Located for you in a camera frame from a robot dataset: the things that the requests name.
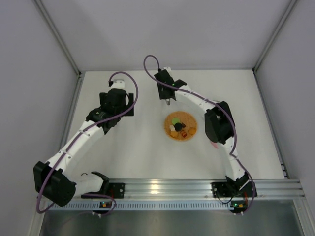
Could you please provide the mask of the red striped bacon piece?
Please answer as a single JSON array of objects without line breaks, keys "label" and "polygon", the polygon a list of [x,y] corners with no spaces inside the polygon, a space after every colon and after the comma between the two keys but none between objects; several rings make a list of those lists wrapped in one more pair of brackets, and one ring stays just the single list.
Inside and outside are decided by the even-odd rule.
[{"label": "red striped bacon piece", "polygon": [[183,138],[185,138],[187,136],[187,133],[184,130],[180,131],[180,134]]}]

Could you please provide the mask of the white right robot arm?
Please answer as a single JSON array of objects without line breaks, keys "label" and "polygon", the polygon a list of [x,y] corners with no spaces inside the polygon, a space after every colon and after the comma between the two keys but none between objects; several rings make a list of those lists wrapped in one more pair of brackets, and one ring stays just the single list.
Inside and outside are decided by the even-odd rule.
[{"label": "white right robot arm", "polygon": [[229,105],[208,100],[190,89],[186,82],[172,78],[170,68],[159,69],[154,75],[161,100],[173,99],[189,106],[203,117],[210,143],[217,147],[225,169],[224,186],[234,197],[256,197],[255,183],[242,165],[236,151],[237,135]]}]

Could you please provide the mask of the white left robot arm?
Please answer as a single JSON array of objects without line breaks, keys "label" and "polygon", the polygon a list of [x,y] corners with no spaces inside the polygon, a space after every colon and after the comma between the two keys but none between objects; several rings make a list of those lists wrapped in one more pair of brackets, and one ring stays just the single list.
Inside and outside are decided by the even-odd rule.
[{"label": "white left robot arm", "polygon": [[100,93],[100,107],[87,115],[77,133],[53,157],[45,163],[39,161],[33,168],[35,189],[53,203],[63,207],[72,198],[102,196],[108,193],[109,178],[97,171],[84,174],[79,180],[70,176],[86,152],[105,136],[123,116],[133,116],[133,107],[139,93],[127,93],[122,88],[112,88]]}]

